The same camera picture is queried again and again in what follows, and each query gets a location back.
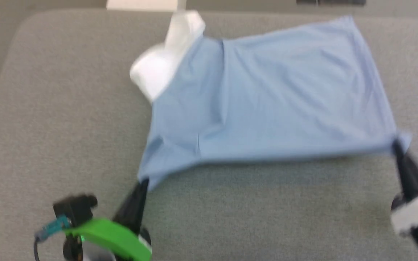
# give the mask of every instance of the blue t-shirt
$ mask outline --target blue t-shirt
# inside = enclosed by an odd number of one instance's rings
[[[234,40],[200,37],[152,104],[138,176],[153,189],[203,162],[384,152],[396,138],[409,145],[351,17]]]

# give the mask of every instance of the teal cable connector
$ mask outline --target teal cable connector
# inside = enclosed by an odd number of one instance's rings
[[[69,219],[65,215],[62,215],[51,223],[45,225],[41,230],[38,230],[35,233],[35,240],[41,243],[53,234],[67,228],[70,228]]]

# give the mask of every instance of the gray table surface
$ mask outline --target gray table surface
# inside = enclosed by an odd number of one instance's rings
[[[23,23],[0,76],[0,260],[33,259],[52,202],[93,192],[111,217],[136,181],[151,106],[128,71],[164,40],[169,13],[69,10]],[[206,35],[239,37],[331,17],[203,13]],[[355,18],[418,156],[418,20]],[[392,231],[390,157],[196,167],[149,194],[154,260],[418,260]],[[63,236],[40,246],[62,260]]]

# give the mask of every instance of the green plastic piece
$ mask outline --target green plastic piece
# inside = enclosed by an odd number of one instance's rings
[[[109,249],[125,260],[149,261],[152,248],[128,228],[108,219],[92,219],[78,228],[64,230],[66,235],[83,239]]]

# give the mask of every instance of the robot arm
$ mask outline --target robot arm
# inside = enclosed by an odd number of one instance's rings
[[[418,165],[398,141],[393,150],[401,184],[401,194],[391,205],[393,228],[402,236],[412,236],[418,246]]]

